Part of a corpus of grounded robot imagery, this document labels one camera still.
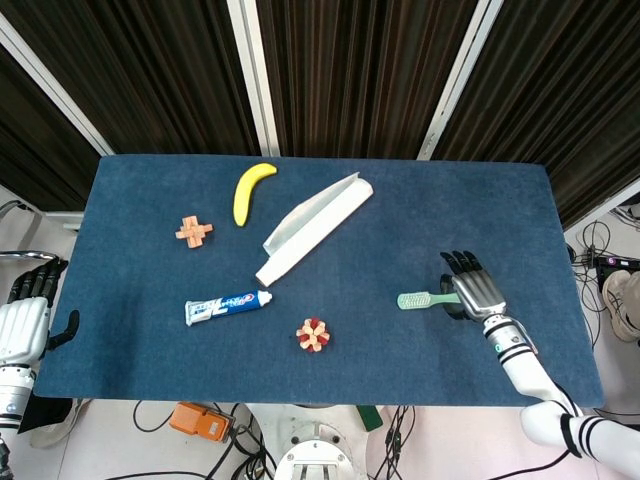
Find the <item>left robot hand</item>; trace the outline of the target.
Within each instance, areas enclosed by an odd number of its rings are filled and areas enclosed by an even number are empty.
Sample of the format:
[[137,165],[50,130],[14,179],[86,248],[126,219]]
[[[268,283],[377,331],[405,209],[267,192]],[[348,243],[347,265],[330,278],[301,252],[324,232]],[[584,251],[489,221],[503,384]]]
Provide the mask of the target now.
[[70,342],[80,326],[80,313],[69,314],[66,328],[50,333],[50,314],[58,283],[68,261],[51,259],[21,274],[1,305],[1,367],[27,368],[44,355]]

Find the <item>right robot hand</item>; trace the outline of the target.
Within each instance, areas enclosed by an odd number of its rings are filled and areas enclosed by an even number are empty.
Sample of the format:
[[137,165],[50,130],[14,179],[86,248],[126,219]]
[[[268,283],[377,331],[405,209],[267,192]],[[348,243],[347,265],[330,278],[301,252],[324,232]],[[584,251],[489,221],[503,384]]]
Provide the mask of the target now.
[[470,251],[441,252],[451,270],[451,284],[465,315],[484,322],[495,315],[505,315],[507,302],[491,275]]

